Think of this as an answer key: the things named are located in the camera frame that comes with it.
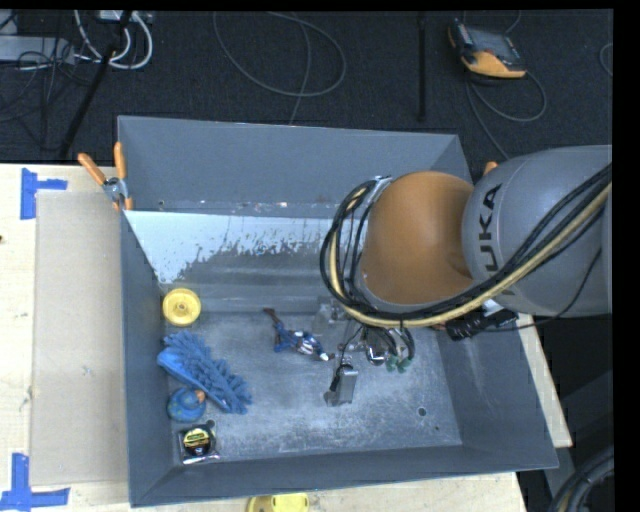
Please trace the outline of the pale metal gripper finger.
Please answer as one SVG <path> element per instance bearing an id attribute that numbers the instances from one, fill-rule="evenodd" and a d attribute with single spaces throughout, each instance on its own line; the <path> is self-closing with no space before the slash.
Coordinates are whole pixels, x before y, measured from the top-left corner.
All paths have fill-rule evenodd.
<path id="1" fill-rule="evenodd" d="M 328 390 L 324 394 L 324 400 L 328 406 L 337 406 L 342 401 L 342 379 L 344 373 L 344 358 L 336 358 L 336 368 L 333 373 Z"/>
<path id="2" fill-rule="evenodd" d="M 353 401 L 359 372 L 350 367 L 342 366 L 338 371 L 337 400 L 339 404 L 350 404 Z"/>

